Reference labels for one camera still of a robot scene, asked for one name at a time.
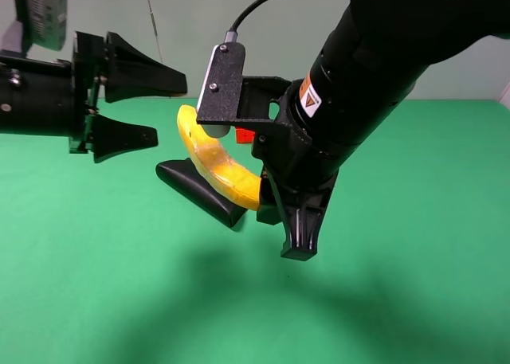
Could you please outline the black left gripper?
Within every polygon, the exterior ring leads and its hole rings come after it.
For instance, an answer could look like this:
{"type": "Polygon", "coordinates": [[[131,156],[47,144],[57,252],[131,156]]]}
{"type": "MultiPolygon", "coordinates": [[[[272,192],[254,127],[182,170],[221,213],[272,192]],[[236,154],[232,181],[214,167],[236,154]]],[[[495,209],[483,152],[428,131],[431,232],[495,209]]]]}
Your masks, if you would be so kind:
{"type": "Polygon", "coordinates": [[[180,97],[187,94],[186,75],[147,57],[118,33],[105,37],[76,32],[71,60],[73,128],[69,152],[93,153],[94,163],[158,146],[153,127],[123,123],[99,114],[99,91],[109,103],[132,98],[180,97]]]}

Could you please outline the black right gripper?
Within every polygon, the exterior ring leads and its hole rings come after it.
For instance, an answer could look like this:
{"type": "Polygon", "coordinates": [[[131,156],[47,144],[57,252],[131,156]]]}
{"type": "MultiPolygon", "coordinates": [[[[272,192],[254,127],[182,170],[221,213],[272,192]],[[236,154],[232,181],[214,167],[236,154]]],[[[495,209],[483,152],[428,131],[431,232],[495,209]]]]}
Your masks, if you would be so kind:
{"type": "Polygon", "coordinates": [[[257,220],[281,223],[285,240],[280,256],[306,261],[317,254],[338,167],[328,145],[306,124],[301,83],[244,77],[238,117],[242,127],[255,132],[252,156],[263,162],[257,220]]]}

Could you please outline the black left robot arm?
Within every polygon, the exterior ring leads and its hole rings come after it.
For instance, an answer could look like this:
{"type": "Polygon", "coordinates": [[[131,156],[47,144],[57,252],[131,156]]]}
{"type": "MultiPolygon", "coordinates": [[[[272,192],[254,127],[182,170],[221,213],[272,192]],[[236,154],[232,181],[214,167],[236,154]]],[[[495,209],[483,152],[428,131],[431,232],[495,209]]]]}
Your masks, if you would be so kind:
{"type": "Polygon", "coordinates": [[[72,154],[92,152],[96,163],[158,144],[153,127],[100,114],[107,103],[187,93],[184,73],[145,56],[119,34],[78,32],[73,58],[54,63],[1,58],[1,132],[65,137],[72,154]]]}

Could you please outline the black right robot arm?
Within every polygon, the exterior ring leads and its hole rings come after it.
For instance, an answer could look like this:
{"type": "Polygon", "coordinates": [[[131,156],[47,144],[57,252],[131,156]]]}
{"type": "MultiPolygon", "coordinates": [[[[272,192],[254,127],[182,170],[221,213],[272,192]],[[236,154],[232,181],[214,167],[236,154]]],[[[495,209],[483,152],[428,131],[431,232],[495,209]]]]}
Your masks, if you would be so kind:
{"type": "Polygon", "coordinates": [[[431,66],[487,36],[509,35],[509,0],[350,0],[271,125],[250,124],[263,163],[261,221],[281,219],[281,255],[308,260],[340,167],[431,66]]]}

